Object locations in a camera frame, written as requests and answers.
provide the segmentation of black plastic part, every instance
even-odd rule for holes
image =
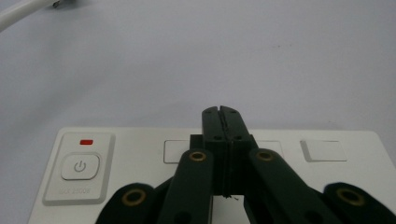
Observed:
[[[119,189],[96,223],[211,223],[213,195],[244,195],[252,224],[396,224],[362,189],[337,183],[321,194],[309,188],[276,152],[258,149],[236,110],[210,107],[202,118],[203,134],[190,141],[198,149],[183,154],[173,178],[156,189],[138,183]]]
[[[271,217],[265,204],[260,199],[249,198],[245,196],[244,207],[250,224],[272,224],[274,220]]]
[[[202,113],[203,148],[215,156],[215,195],[230,197],[243,195],[246,182],[248,153],[257,148],[252,135],[238,111],[221,106],[210,107]],[[199,138],[191,137],[192,146],[199,146]]]
[[[396,216],[364,190],[345,183],[326,186],[323,200],[344,223],[396,224]]]
[[[207,150],[191,149],[182,155],[158,224],[211,223],[213,163],[213,155]]]
[[[149,185],[127,185],[113,195],[96,220],[96,224],[153,223],[151,208],[155,198],[156,192]]]
[[[260,199],[274,223],[342,223],[276,152],[253,149],[249,159],[252,173],[246,196]]]
[[[215,157],[215,168],[213,174],[214,194],[223,195],[224,189],[227,188],[225,184],[225,168],[228,164],[228,144],[223,131],[218,108],[214,106],[204,110],[202,112],[202,122],[203,142],[201,148],[211,151]]]

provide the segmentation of white rectangular button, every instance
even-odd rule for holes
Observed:
[[[306,161],[346,161],[347,156],[338,141],[303,140],[301,147]]]

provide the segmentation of screw hole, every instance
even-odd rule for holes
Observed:
[[[274,159],[274,155],[271,152],[261,151],[256,154],[256,157],[261,161],[271,161]]]
[[[175,215],[174,221],[176,224],[188,224],[191,222],[191,215],[188,212],[179,212]]]
[[[308,220],[310,223],[313,224],[320,224],[323,223],[323,217],[321,214],[315,211],[308,211],[304,215],[305,219]]]
[[[204,161],[206,159],[206,154],[203,152],[192,152],[190,153],[190,160],[192,161]]]
[[[365,204],[364,197],[352,189],[338,189],[337,196],[346,203],[354,206],[362,206]]]
[[[126,206],[136,206],[146,199],[146,192],[142,189],[131,189],[122,196],[122,203]]]

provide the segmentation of white power strip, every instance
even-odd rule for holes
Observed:
[[[355,185],[396,213],[396,169],[376,133],[249,130],[311,188]],[[173,176],[200,129],[64,128],[59,131],[30,224],[94,223],[121,187],[157,187]],[[215,197],[213,223],[249,223],[243,197]]]

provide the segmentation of brass insert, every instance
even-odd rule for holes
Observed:
[[[146,199],[146,192],[142,189],[131,189],[122,196],[122,203],[126,206],[136,206]]]
[[[256,157],[261,161],[271,161],[274,159],[274,155],[268,151],[260,151],[256,154]]]
[[[337,196],[345,203],[349,203],[354,206],[363,206],[366,204],[364,197],[352,189],[342,188],[338,189],[336,192]]]
[[[190,160],[192,160],[192,161],[204,161],[204,160],[206,160],[206,154],[203,153],[203,152],[199,152],[199,151],[190,153],[189,157],[190,157]]]

